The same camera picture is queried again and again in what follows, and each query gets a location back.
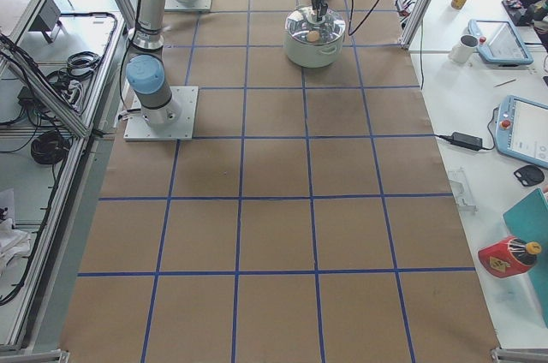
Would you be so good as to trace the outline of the glass pot lid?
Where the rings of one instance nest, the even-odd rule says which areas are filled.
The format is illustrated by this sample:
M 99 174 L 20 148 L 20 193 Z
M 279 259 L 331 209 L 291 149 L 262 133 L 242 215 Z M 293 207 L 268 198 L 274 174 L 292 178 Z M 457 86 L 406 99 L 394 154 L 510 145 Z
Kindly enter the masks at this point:
M 343 38 L 346 33 L 346 22 L 337 12 L 327 9 L 326 15 L 319 19 L 312 6 L 297 7 L 287 16 L 284 27 L 292 39 L 308 45 L 331 44 Z M 318 42 L 307 41 L 310 31 L 320 33 Z

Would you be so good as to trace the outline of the brown egg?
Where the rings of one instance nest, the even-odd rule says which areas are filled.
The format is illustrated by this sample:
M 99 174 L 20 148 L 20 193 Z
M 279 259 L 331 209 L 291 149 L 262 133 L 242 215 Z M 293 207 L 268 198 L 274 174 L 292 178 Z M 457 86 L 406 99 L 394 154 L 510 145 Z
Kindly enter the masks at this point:
M 307 34 L 307 41 L 308 42 L 318 42 L 320 40 L 321 36 L 320 36 L 320 33 L 318 31 L 310 31 L 308 34 Z

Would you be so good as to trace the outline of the pale green cooking pot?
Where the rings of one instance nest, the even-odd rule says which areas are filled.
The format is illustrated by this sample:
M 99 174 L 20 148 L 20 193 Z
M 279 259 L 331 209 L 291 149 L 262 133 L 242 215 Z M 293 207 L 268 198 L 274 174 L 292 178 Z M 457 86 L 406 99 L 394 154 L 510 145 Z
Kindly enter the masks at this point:
M 308 45 L 292 39 L 284 28 L 283 48 L 287 58 L 303 68 L 323 68 L 335 62 L 345 38 L 326 45 Z

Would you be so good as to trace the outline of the white mug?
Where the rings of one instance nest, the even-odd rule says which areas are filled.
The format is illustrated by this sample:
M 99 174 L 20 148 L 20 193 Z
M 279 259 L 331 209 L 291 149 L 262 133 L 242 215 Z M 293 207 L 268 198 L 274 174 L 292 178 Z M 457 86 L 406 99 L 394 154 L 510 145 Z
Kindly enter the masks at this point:
M 455 63 L 464 64 L 476 51 L 479 40 L 471 34 L 463 34 L 451 49 L 448 58 Z

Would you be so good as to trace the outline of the far teach pendant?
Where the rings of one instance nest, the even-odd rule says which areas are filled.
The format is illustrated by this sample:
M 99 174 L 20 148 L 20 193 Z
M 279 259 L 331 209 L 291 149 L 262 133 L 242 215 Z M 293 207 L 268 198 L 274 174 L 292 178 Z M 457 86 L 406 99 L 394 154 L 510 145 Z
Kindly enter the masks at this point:
M 511 21 L 470 20 L 468 31 L 478 39 L 482 60 L 498 67 L 521 67 L 533 63 L 521 35 Z

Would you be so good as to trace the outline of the teach pendant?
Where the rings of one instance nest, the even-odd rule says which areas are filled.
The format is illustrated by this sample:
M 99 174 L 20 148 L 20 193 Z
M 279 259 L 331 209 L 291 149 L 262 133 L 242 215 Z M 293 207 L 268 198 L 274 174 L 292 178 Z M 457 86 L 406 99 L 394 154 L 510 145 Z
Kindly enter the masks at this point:
M 498 107 L 495 147 L 507 156 L 547 168 L 547 106 L 515 95 Z
M 521 35 L 511 21 L 470 20 L 468 31 L 478 39 L 482 60 L 498 67 L 521 67 L 533 63 Z

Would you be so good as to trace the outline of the black power adapter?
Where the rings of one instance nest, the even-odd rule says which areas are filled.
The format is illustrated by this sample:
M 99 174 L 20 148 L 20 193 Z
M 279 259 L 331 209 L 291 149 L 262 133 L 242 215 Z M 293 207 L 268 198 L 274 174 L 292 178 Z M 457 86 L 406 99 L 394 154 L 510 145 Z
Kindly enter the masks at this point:
M 452 134 L 436 134 L 436 137 L 449 142 L 453 146 L 458 146 L 474 152 L 490 151 L 493 149 L 493 146 L 485 147 L 483 145 L 482 138 L 461 132 L 453 132 Z

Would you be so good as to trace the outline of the clear plastic holder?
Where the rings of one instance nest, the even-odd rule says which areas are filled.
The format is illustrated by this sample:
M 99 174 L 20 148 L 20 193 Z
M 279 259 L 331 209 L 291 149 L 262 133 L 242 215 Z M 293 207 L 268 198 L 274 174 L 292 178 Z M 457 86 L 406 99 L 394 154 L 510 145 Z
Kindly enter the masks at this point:
M 447 171 L 451 192 L 460 212 L 475 213 L 478 210 L 463 168 Z

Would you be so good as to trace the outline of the near teach pendant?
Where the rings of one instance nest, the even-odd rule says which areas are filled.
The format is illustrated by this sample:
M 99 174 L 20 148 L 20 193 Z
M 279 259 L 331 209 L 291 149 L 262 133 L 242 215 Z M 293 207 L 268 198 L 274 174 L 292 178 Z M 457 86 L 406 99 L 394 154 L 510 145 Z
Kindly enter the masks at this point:
M 507 156 L 547 168 L 547 106 L 515 95 L 498 107 L 495 147 Z

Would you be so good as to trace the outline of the black round object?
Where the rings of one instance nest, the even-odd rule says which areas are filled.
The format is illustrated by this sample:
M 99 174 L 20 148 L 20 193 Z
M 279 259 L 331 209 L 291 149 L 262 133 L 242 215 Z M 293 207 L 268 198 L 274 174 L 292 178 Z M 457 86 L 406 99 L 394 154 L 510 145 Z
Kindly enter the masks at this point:
M 513 172 L 513 175 L 523 187 L 537 186 L 545 180 L 544 172 L 532 164 L 520 167 Z

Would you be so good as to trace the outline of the teal folder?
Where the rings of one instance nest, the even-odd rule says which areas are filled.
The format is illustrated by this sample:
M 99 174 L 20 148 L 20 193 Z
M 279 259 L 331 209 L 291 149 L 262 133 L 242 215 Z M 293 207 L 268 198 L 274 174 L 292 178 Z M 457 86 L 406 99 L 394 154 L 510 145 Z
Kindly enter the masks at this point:
M 509 232 L 524 241 L 542 246 L 537 264 L 527 273 L 547 324 L 547 197 L 535 188 L 503 214 Z

